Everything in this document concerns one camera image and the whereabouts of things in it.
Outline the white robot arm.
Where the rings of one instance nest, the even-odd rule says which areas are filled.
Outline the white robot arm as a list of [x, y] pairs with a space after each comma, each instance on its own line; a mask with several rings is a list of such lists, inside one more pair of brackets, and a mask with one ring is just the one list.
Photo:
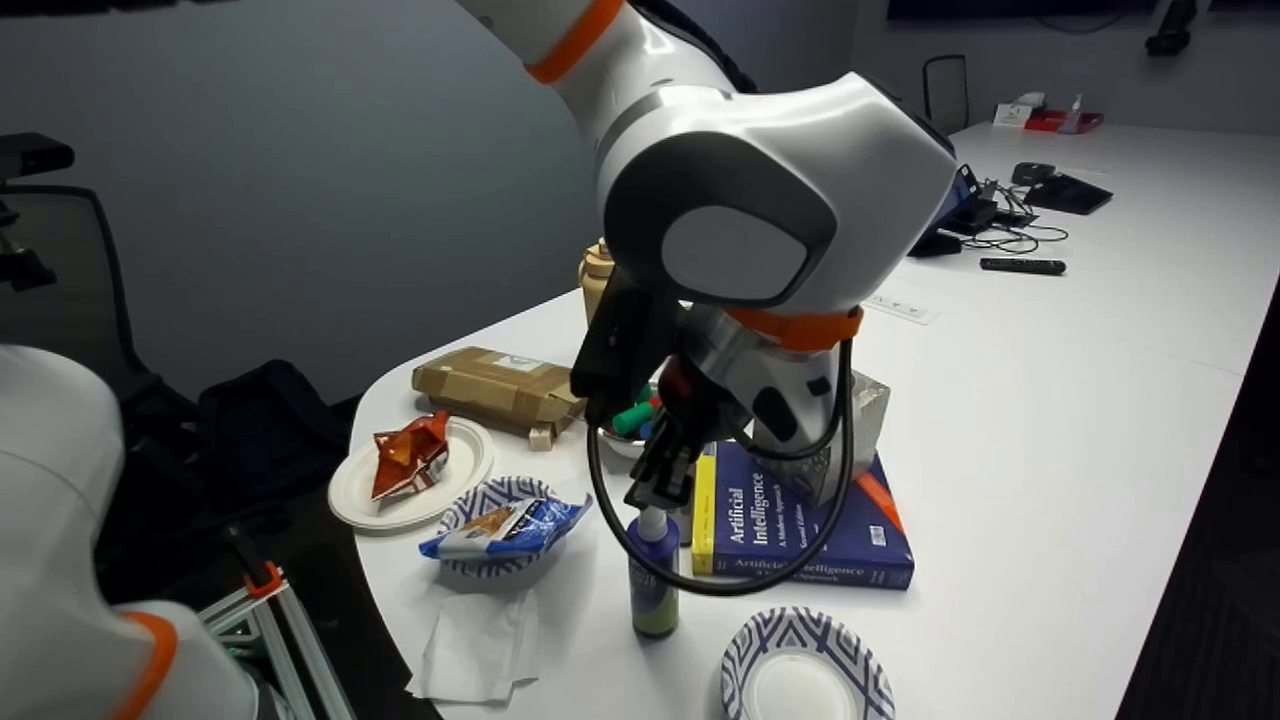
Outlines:
[[[459, 0], [552, 90], [594, 156], [612, 282], [570, 368], [594, 423], [643, 384], [664, 420], [637, 504], [679, 504], [705, 444], [851, 479], [851, 338], [952, 183], [952, 150], [854, 73], [747, 93], [643, 0]], [[191, 609], [111, 604], [93, 546], [124, 468], [120, 404], [65, 354], [2, 346], [2, 720], [285, 720]]]

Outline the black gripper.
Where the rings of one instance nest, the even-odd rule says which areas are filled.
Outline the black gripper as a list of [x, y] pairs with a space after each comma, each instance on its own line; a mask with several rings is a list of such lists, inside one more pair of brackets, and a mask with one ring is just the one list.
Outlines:
[[664, 420], [632, 468], [625, 504], [691, 504], [700, 454], [738, 439], [752, 459], [794, 489], [832, 489], [847, 468], [851, 340], [788, 350], [726, 316], [700, 319], [700, 338], [661, 374]]

